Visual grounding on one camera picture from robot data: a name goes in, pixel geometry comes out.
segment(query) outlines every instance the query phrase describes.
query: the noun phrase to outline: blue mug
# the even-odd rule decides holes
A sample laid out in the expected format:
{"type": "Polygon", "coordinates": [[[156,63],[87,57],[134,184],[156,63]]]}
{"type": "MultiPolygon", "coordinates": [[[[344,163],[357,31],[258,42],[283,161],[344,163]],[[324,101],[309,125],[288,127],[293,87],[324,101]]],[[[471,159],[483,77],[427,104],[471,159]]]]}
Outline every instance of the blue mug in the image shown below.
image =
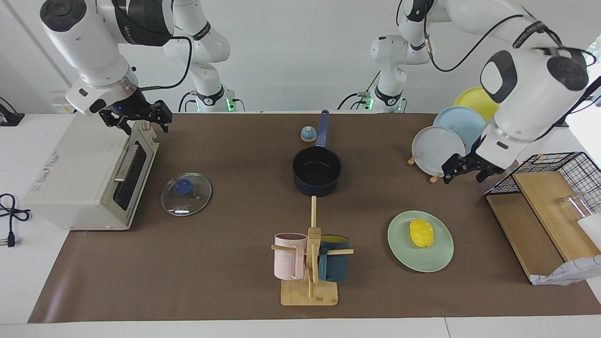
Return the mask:
{"type": "Polygon", "coordinates": [[[349,275],[349,255],[331,255],[329,250],[340,250],[349,248],[348,237],[340,235],[322,235],[319,246],[319,279],[325,281],[341,282],[349,275]]]}

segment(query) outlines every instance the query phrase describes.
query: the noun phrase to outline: brown table mat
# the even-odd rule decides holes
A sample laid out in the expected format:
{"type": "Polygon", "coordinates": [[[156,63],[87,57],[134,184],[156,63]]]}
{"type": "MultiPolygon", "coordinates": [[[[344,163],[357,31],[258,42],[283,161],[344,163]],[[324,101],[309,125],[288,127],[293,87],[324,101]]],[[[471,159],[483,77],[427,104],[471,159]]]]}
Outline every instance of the brown table mat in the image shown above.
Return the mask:
{"type": "Polygon", "coordinates": [[[319,115],[177,114],[159,136],[132,228],[71,232],[29,322],[601,313],[586,282],[530,285],[473,174],[432,185],[406,165],[413,136],[433,119],[331,116],[328,146],[343,170],[334,193],[319,199],[318,226],[355,249],[337,306],[281,306],[270,250],[274,234],[310,225],[310,198],[294,187],[291,162],[307,145],[301,127],[317,127],[319,115]],[[213,197],[176,218],[162,210],[160,192],[188,171],[211,180],[213,197]],[[455,253],[443,270],[415,272],[388,248],[388,224],[407,210],[447,225],[455,253]]]}

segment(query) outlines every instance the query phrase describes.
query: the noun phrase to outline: green plate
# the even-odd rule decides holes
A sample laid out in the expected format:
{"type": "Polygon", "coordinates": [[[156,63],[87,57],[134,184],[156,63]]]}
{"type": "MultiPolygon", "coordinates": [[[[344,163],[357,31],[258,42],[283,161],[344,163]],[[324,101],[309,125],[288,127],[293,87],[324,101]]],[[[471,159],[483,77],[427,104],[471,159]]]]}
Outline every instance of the green plate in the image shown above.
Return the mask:
{"type": "Polygon", "coordinates": [[[435,272],[444,268],[453,258],[453,237],[436,217],[423,211],[398,214],[388,226],[388,244],[401,263],[419,272],[435,272]],[[434,243],[426,248],[416,246],[409,234],[409,224],[421,218],[432,225],[434,243]]]}

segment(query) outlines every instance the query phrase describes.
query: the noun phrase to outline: pink mug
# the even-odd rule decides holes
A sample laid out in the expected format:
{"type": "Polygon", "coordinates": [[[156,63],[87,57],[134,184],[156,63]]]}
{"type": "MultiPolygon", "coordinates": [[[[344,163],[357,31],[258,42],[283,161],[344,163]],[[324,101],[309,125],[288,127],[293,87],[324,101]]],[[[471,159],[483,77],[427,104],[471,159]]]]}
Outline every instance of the pink mug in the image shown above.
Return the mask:
{"type": "Polygon", "coordinates": [[[295,248],[296,253],[275,250],[273,274],[282,280],[299,280],[305,276],[305,249],[307,236],[301,233],[279,233],[275,245],[295,248]]]}

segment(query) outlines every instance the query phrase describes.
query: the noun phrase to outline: wooden mug holder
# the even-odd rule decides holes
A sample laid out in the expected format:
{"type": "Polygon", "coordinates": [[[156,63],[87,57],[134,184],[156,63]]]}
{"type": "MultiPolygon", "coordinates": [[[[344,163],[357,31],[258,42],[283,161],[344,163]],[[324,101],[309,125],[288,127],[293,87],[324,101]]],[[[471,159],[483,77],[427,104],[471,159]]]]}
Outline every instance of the wooden mug holder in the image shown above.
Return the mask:
{"type": "MultiPolygon", "coordinates": [[[[338,304],[338,284],[319,280],[317,258],[322,229],[317,227],[317,197],[311,197],[311,227],[307,231],[305,276],[300,280],[282,280],[280,303],[284,306],[332,306],[338,304]]],[[[296,252],[294,248],[272,245],[272,250],[296,252]]],[[[353,249],[329,250],[328,255],[353,254],[353,249]]]]}
{"type": "MultiPolygon", "coordinates": [[[[415,155],[413,155],[413,157],[411,157],[408,161],[407,161],[407,165],[413,165],[415,164],[415,155]]],[[[438,182],[439,179],[441,179],[442,175],[441,174],[437,174],[435,176],[431,176],[430,177],[430,183],[434,184],[436,182],[438,182]]]]}

